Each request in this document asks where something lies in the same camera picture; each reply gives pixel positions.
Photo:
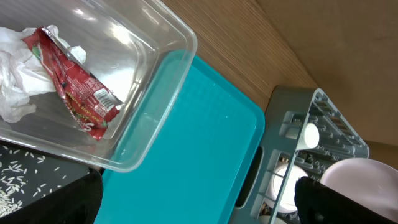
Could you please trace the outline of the red snack wrapper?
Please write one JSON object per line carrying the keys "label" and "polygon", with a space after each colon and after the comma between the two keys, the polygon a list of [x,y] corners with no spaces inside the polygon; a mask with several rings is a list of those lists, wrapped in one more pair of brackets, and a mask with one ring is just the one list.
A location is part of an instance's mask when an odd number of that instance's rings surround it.
{"label": "red snack wrapper", "polygon": [[84,132],[99,141],[123,104],[46,28],[22,41],[53,80],[55,89]]}

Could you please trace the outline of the cream cup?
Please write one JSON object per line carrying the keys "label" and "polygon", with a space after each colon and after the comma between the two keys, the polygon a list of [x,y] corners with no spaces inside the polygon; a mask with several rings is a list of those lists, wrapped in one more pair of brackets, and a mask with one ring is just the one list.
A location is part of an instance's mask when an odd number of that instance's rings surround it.
{"label": "cream cup", "polygon": [[298,141],[296,150],[313,149],[320,141],[319,130],[313,123],[307,123],[302,129],[291,127],[285,136]]}

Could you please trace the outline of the white tissue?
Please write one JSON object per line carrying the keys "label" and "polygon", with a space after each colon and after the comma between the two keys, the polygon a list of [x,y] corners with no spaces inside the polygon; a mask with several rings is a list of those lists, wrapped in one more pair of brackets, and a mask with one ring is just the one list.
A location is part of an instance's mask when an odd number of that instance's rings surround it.
{"label": "white tissue", "polygon": [[1,118],[8,123],[16,123],[36,111],[36,105],[30,103],[31,96],[57,91],[61,98],[65,97],[60,82],[42,65],[41,53],[23,41],[35,31],[1,28]]}

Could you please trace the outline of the large pink plate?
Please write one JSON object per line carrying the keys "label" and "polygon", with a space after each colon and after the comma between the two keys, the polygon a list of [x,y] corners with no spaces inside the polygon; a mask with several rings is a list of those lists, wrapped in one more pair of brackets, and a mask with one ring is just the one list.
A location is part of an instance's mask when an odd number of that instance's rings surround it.
{"label": "large pink plate", "polygon": [[397,170],[387,164],[366,158],[344,159],[327,168],[320,183],[397,221]]}

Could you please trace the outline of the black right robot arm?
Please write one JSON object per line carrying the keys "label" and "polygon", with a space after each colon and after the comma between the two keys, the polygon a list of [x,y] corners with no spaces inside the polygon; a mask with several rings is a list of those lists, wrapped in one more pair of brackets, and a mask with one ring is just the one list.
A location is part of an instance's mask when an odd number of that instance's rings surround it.
{"label": "black right robot arm", "polygon": [[309,177],[295,184],[301,224],[397,224]]}

